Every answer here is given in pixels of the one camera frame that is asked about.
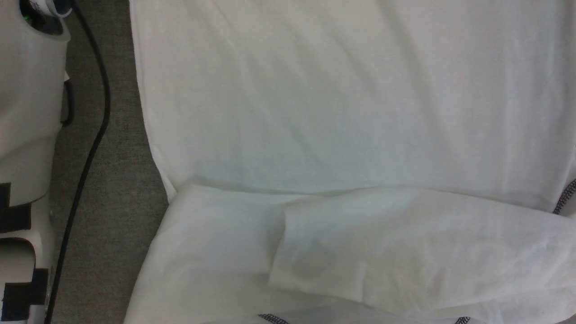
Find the black cable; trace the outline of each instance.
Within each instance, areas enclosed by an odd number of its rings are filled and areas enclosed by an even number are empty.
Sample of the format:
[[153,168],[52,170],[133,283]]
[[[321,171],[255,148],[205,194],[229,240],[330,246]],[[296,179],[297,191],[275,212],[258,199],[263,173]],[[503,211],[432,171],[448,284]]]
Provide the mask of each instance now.
[[78,17],[78,21],[84,29],[86,33],[86,37],[88,37],[88,41],[90,42],[90,46],[92,46],[92,50],[94,51],[94,55],[96,56],[96,62],[98,64],[98,68],[100,69],[100,74],[102,76],[102,85],[104,87],[104,116],[102,118],[102,124],[98,133],[96,134],[96,138],[94,139],[94,143],[92,143],[92,147],[90,148],[90,152],[88,153],[88,157],[86,158],[86,163],[84,164],[84,169],[82,170],[82,174],[80,175],[80,180],[78,181],[78,187],[76,188],[76,194],[74,196],[74,201],[72,202],[72,207],[70,208],[70,215],[68,216],[68,221],[66,223],[66,229],[64,230],[64,236],[62,238],[62,245],[60,247],[60,255],[58,256],[58,263],[56,264],[56,271],[54,273],[54,282],[52,283],[52,293],[50,296],[50,302],[48,303],[48,308],[46,310],[46,318],[44,319],[45,324],[50,324],[52,322],[52,315],[54,313],[54,305],[56,303],[56,296],[58,294],[58,285],[60,284],[60,278],[62,276],[62,266],[64,264],[64,258],[66,256],[66,248],[68,246],[68,241],[70,239],[70,231],[72,229],[72,225],[74,223],[74,218],[76,216],[76,210],[78,209],[78,204],[80,203],[80,198],[82,197],[82,191],[84,189],[84,184],[86,183],[86,178],[88,177],[88,172],[90,171],[90,166],[92,165],[92,161],[94,160],[94,156],[96,155],[96,150],[104,134],[106,133],[106,128],[108,127],[108,122],[110,120],[110,109],[111,109],[111,94],[110,94],[110,83],[108,81],[108,74],[106,72],[106,67],[104,66],[104,60],[102,59],[102,54],[100,52],[100,48],[98,47],[98,43],[96,43],[96,39],[82,14],[82,11],[76,4],[75,0],[69,0],[70,6],[76,16]]
[[74,121],[75,115],[74,88],[72,87],[72,81],[70,81],[70,79],[64,81],[64,87],[66,88],[66,100],[68,101],[68,116],[62,122],[62,127],[68,127]]

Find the gray textile background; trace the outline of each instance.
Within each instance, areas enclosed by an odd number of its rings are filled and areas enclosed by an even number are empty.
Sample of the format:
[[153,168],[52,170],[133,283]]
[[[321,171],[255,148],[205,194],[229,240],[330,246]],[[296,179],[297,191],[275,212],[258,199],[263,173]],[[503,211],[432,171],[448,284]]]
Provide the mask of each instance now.
[[[78,209],[53,323],[120,324],[168,203],[144,131],[128,0],[78,2],[108,68],[112,118]],[[56,145],[51,201],[57,237],[103,107],[92,50],[74,15],[67,23],[72,34],[67,70],[75,87],[77,117]],[[576,324],[576,318],[566,323]]]

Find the folded fabric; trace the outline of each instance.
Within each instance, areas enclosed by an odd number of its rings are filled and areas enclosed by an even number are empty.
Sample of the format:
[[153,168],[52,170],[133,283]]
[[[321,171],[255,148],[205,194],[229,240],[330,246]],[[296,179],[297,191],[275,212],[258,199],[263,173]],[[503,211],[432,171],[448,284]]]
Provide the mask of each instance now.
[[269,284],[419,319],[576,313],[576,222],[486,199],[375,188],[285,209]]

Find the round opening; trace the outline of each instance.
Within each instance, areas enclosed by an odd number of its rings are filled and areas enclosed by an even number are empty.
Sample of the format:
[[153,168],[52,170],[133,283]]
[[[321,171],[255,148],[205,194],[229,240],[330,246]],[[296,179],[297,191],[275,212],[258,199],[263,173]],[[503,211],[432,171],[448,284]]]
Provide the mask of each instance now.
[[54,0],[54,8],[58,14],[67,14],[71,9],[67,0]]

